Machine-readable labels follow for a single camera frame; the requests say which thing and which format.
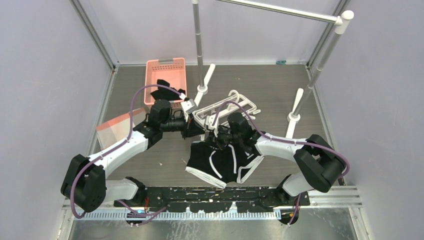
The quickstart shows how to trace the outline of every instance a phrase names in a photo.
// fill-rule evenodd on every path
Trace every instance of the gray wall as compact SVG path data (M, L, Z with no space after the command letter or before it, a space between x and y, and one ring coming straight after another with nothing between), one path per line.
M1 1L0 66L0 239L54 239L111 72L68 0Z
M148 60L172 57L196 63L191 0L81 2L121 64L146 64ZM332 14L339 0L257 2ZM306 62L326 26L216 0L200 0L199 12L205 63Z
M352 0L355 18L318 81L376 239L422 239L424 3Z

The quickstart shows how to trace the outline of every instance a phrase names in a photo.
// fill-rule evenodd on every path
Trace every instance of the folded cloth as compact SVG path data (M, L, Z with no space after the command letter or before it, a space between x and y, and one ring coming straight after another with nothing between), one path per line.
M163 79L158 79L157 80L157 84L158 85L163 85L163 86L167 86L170 87L170 83L163 80ZM179 89L178 90L179 93L183 93L186 94L186 91L183 89ZM158 89L156 91L152 91L150 93L150 95L155 99L155 100L168 100L168 101L173 101L173 100L180 100L180 96L178 96L178 94L176 94L175 92L169 90L169 89L165 89L163 87L158 87Z
M261 155L246 153L239 144L228 144L220 150L204 141L195 141L185 170L224 189L230 182L244 183L263 159Z

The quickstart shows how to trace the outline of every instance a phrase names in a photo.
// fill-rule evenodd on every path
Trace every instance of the robotic arm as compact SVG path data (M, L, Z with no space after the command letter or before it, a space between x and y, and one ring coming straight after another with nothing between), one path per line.
M127 160L151 148L162 139L164 132L181 132L183 139L205 134L208 126L196 122L193 116L195 102L188 99L181 105L183 109L180 110L180 116L176 116L177 112L172 114L169 101L157 100L146 119L132 129L130 139L124 138L88 157L80 154L75 156L69 165L61 193L71 198L71 188L77 174L91 161L100 158L78 179L74 190L75 204L88 213L103 202L114 200L127 200L132 205L141 205L146 197L145 186L141 182L132 177L122 180L106 178ZM287 176L277 187L278 198L283 203L293 202L297 195L312 189L328 192L346 167L346 163L331 152L309 145L286 143L294 140L330 148L318 135L308 139L287 139L258 132L252 129L239 112L231 113L228 123L229 127L218 125L215 129L207 129L210 132L206 142L211 147L222 149L228 144L239 144L246 153L275 156L298 164L301 172Z

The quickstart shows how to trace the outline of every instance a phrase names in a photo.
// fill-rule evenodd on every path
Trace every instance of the horizontal rod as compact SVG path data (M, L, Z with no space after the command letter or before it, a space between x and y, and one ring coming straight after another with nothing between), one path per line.
M267 10L267 11L271 11L271 12L277 12L277 13L281 13L281 14L287 14L287 15L317 20L317 21L331 23L331 24L337 24L337 25L341 24L341 22L339 21L339 17L337 17L337 16L325 15L325 14L309 12L309 11L296 10L296 9L291 9L291 8L287 8L287 7L274 6L274 5L260 3L260 2L254 2L254 1L246 1L246 0L217 0L217 1L231 3L231 4L237 4L237 5L247 6L247 7L252 7L252 8L255 8L255 9L263 9L263 10Z

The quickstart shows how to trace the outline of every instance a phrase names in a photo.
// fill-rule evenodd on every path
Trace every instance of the black cloth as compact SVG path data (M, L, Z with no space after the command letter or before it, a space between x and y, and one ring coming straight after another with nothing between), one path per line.
M163 79L158 79L157 80L157 84L158 85L163 85L163 86L167 86L167 87L171 87L170 83L163 80ZM183 93L186 94L186 91L183 89L179 89L178 90L179 93ZM178 94L176 94L175 92L169 90L169 89L165 89L163 87L158 87L158 89L156 91L152 91L150 93L150 95L155 99L155 100L168 100L168 101L173 101L173 100L180 100L180 96L178 96Z
M216 185L214 182L220 181L225 184L243 183L246 179L241 179L249 171L254 171L262 158L259 155L246 153L239 144L229 144L219 150L204 141L193 142L187 167L198 170L198 174L192 170L187 171L213 185ZM216 186L225 187L223 183Z

